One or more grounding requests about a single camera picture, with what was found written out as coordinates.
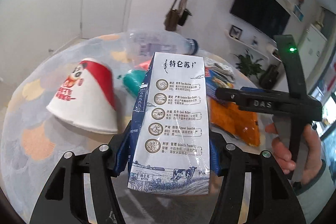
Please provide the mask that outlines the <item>person's right hand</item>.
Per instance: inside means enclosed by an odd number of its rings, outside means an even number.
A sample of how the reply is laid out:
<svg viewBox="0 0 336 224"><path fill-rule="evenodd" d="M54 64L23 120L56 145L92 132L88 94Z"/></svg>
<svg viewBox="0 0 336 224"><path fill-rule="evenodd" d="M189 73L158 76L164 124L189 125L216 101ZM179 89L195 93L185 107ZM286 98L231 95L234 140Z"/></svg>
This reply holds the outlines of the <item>person's right hand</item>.
<svg viewBox="0 0 336 224"><path fill-rule="evenodd" d="M322 168L321 140L311 124L305 125L301 134L297 159L277 136L271 143L272 154L292 185L307 185Z"/></svg>

